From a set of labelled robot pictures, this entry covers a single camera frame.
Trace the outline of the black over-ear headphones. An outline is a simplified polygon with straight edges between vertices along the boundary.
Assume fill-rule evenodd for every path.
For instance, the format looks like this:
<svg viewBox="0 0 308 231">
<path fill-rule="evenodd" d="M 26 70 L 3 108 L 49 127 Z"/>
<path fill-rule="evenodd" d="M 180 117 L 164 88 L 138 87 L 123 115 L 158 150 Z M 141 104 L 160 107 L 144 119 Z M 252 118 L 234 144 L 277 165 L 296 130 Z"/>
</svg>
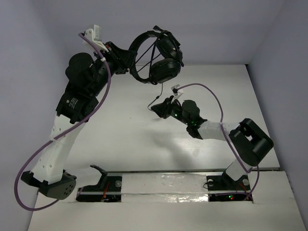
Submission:
<svg viewBox="0 0 308 231">
<path fill-rule="evenodd" d="M 141 83 L 153 85 L 162 84 L 175 78 L 183 63 L 183 53 L 180 43 L 174 35 L 168 31 L 154 26 L 152 30 L 146 31 L 137 36 L 131 43 L 129 50 L 137 52 L 140 46 L 149 38 L 155 38 L 152 44 L 153 50 L 149 61 L 149 74 L 147 78 L 141 78 L 136 69 L 137 60 L 133 60 L 129 73 Z"/>
</svg>

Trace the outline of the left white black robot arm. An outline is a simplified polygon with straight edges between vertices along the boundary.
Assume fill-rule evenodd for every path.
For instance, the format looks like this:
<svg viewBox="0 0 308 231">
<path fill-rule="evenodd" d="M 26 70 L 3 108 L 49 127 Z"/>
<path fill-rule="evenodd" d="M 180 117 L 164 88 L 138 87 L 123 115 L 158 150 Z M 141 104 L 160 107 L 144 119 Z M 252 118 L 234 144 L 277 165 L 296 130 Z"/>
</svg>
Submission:
<svg viewBox="0 0 308 231">
<path fill-rule="evenodd" d="M 96 49 L 94 55 L 80 52 L 70 58 L 65 70 L 68 84 L 55 110 L 50 140 L 35 152 L 40 156 L 35 166 L 17 178 L 57 201 L 66 199 L 76 186 L 76 177 L 64 166 L 77 136 L 102 106 L 112 75 L 130 70 L 137 56 L 136 50 L 112 42 Z"/>
</svg>

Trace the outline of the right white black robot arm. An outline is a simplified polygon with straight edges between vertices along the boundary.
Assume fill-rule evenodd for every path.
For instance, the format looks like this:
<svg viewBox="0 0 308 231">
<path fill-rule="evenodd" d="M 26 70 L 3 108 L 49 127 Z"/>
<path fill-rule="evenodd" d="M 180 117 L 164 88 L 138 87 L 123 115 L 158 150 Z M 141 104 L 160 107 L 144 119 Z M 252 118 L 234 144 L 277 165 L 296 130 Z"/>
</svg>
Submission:
<svg viewBox="0 0 308 231">
<path fill-rule="evenodd" d="M 274 146 L 272 139 L 252 119 L 245 118 L 238 123 L 212 122 L 200 116 L 200 109 L 192 100 L 180 103 L 171 96 L 153 105 L 151 110 L 160 118 L 172 117 L 185 124 L 186 131 L 195 139 L 227 142 L 237 154 L 222 174 L 227 189 L 235 188 L 240 178 L 257 167 Z"/>
</svg>

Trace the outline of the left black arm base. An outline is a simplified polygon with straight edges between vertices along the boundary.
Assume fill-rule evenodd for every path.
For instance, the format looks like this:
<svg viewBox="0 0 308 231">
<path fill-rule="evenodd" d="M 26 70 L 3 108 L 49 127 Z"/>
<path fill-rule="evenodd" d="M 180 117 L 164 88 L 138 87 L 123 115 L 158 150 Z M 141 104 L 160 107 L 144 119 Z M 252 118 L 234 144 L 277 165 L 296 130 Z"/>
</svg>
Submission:
<svg viewBox="0 0 308 231">
<path fill-rule="evenodd" d="M 97 165 L 90 165 L 91 168 L 101 174 L 95 185 L 82 186 L 77 190 L 76 201 L 83 203 L 116 203 L 121 202 L 122 176 L 110 176 L 108 172 Z"/>
</svg>

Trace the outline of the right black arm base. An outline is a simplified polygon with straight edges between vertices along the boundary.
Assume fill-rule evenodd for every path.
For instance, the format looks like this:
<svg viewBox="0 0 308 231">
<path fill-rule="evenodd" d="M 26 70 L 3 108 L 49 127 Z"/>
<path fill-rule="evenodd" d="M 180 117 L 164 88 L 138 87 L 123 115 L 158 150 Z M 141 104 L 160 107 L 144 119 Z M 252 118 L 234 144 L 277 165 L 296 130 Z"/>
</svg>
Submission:
<svg viewBox="0 0 308 231">
<path fill-rule="evenodd" d="M 233 180 L 223 171 L 207 171 L 202 183 L 208 192 L 209 202 L 253 202 L 248 174 Z"/>
</svg>

